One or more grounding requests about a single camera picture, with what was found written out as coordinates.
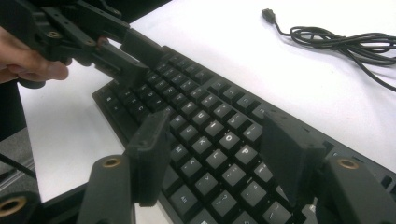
white surface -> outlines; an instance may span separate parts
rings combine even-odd
[[[179,0],[132,26],[396,172],[396,94],[344,56],[301,49],[280,37],[262,19],[268,7],[284,32],[312,25],[339,35],[396,35],[392,0]],[[375,71],[396,84],[394,67]],[[20,88],[43,202],[85,183],[97,159],[122,152],[91,97],[109,80],[73,63],[66,81],[38,91]],[[151,209],[156,216],[141,212],[147,216],[138,223],[166,222],[155,222],[163,216]]]

human hand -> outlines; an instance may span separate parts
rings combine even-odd
[[[66,79],[67,67],[50,62],[0,27],[0,84],[16,78],[31,81]]]

finger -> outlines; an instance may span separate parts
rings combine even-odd
[[[16,74],[11,73],[7,69],[0,70],[0,84],[17,79],[17,78],[18,78],[18,76]]]
[[[25,80],[30,80],[30,81],[35,81],[35,82],[40,82],[40,81],[47,81],[49,78],[40,76],[36,73],[19,73],[18,74],[19,78],[23,78]]]
[[[26,73],[26,72],[28,72],[28,71],[26,70],[26,68],[17,66],[16,64],[9,64],[9,65],[7,65],[7,68],[8,68],[8,70],[9,70],[10,72],[15,73],[15,74],[18,74],[18,73]]]

black plastic part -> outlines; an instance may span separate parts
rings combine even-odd
[[[326,156],[325,146],[294,119],[268,111],[262,124],[260,154],[291,206],[312,203],[310,182]]]
[[[148,67],[155,67],[163,56],[163,48],[134,29],[128,30],[120,47]]]
[[[275,23],[276,17],[275,17],[275,13],[272,9],[269,9],[269,8],[263,9],[262,17],[265,18],[265,20],[271,24]]]
[[[33,192],[11,193],[0,198],[0,223],[38,224],[46,220],[40,196]]]
[[[144,83],[145,74],[149,71],[138,60],[108,43],[102,44],[92,60],[98,70],[133,88]]]
[[[396,223],[396,202],[360,161],[331,157],[318,196],[318,223]]]
[[[132,174],[133,202],[152,206],[161,192],[170,161],[169,112],[150,114],[128,144],[123,155],[138,167]]]
[[[133,192],[131,179],[125,178],[130,176],[130,171],[125,156],[108,156],[97,161],[92,167],[77,224],[131,223]]]

cable connector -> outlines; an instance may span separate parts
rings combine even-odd
[[[263,9],[262,10],[262,17],[265,18],[266,21],[268,21],[271,24],[275,23],[275,13],[272,9]]]

